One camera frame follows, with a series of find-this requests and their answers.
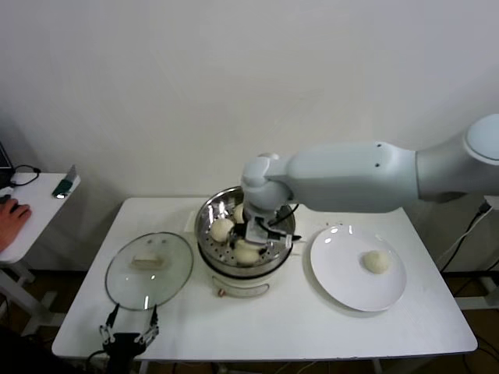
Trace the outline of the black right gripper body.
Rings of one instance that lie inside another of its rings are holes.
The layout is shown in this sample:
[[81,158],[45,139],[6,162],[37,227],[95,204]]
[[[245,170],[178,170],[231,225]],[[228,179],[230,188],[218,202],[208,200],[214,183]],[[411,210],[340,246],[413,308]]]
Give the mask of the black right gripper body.
[[265,244],[269,240],[269,231],[265,217],[251,217],[246,223],[244,239],[255,244]]

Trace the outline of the person's bare hand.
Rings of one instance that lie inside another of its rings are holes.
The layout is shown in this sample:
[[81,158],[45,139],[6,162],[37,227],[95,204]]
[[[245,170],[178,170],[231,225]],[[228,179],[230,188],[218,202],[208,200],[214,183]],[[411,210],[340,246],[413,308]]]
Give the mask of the person's bare hand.
[[29,205],[19,205],[17,199],[7,199],[1,204],[0,249],[4,252],[17,238],[30,219]]

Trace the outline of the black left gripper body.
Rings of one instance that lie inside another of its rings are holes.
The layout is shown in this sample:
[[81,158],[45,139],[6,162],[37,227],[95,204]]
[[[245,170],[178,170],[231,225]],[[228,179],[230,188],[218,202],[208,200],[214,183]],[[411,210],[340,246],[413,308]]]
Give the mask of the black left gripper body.
[[103,332],[102,347],[105,351],[143,351],[140,333]]

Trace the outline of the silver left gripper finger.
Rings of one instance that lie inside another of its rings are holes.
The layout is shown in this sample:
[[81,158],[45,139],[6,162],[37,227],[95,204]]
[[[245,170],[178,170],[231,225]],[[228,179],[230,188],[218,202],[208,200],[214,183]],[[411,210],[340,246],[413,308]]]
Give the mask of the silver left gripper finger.
[[151,344],[156,336],[159,334],[159,326],[158,326],[158,315],[157,315],[157,305],[153,307],[153,312],[150,317],[149,327],[143,332],[138,338],[135,339],[135,342],[138,344]]
[[112,312],[108,315],[105,324],[99,326],[99,333],[104,344],[110,344],[114,341],[113,326],[119,312],[119,304],[116,304]]

